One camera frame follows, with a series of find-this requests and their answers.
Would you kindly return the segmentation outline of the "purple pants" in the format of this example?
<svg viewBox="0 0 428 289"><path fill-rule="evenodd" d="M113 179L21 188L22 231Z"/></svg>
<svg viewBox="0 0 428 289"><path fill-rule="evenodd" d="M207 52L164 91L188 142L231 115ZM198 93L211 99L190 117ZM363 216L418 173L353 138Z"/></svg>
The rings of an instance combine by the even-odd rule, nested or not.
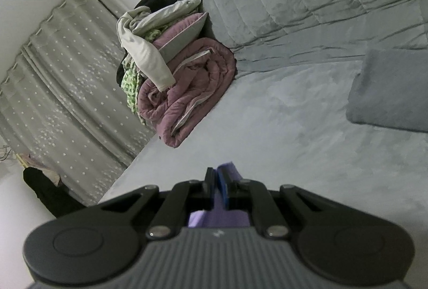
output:
<svg viewBox="0 0 428 289"><path fill-rule="evenodd" d="M233 162L228 162L222 165L234 165ZM226 210L223 206L223 201L218 190L218 179L215 179L215 198L214 207L211 211L199 210L190 214L188 227L189 228L245 228L250 226L250 219L245 211Z"/></svg>

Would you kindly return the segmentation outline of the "green patterned garment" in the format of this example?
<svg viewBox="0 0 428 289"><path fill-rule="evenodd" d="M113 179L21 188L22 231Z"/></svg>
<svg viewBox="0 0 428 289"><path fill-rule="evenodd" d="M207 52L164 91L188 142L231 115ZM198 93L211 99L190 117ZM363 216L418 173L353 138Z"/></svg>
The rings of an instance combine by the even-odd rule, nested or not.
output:
<svg viewBox="0 0 428 289"><path fill-rule="evenodd" d="M146 79L145 75L136 66L131 55L125 50L125 56L117 70L117 83L125 92L128 108L133 114L137 115L143 125L147 125L147 121L139 114L138 100L140 88Z"/></svg>

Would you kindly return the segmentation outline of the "grey pillow on pile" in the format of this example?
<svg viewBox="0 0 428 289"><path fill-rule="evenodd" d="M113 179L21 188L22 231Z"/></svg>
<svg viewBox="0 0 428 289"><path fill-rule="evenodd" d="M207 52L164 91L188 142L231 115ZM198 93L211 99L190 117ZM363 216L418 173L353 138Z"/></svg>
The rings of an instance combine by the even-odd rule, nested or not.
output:
<svg viewBox="0 0 428 289"><path fill-rule="evenodd" d="M208 13L199 11L201 2L179 0L142 19L132 19L131 31L153 44L168 63L202 31Z"/></svg>

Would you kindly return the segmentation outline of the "grey star curtain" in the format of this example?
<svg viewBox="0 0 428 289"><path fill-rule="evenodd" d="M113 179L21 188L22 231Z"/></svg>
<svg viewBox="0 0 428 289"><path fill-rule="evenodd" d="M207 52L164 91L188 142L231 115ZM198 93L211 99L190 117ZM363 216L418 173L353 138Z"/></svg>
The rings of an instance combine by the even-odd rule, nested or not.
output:
<svg viewBox="0 0 428 289"><path fill-rule="evenodd" d="M152 139L116 81L120 0L63 0L29 37L1 84L1 137L98 203Z"/></svg>

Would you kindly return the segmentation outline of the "black hanging garment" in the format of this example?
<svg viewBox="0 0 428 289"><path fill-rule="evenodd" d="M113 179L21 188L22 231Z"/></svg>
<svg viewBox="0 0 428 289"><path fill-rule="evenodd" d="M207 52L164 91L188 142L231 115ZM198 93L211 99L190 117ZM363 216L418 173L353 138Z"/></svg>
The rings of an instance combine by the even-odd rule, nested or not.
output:
<svg viewBox="0 0 428 289"><path fill-rule="evenodd" d="M86 206L73 198L63 186L56 186L34 167L23 170L23 180L36 194L40 202L56 218L63 217L76 211L85 209Z"/></svg>

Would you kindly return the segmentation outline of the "cream white garment on pile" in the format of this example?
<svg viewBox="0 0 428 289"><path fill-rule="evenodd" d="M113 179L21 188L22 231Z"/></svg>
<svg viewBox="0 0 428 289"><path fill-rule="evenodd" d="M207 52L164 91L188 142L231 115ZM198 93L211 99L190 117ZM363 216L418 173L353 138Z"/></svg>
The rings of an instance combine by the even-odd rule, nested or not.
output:
<svg viewBox="0 0 428 289"><path fill-rule="evenodd" d="M117 21L117 36L120 45L131 55L138 69L153 82L158 91L164 91L175 83L175 78L158 49L131 30L133 19L140 14L148 16L149 13L149 7L141 6L123 14Z"/></svg>

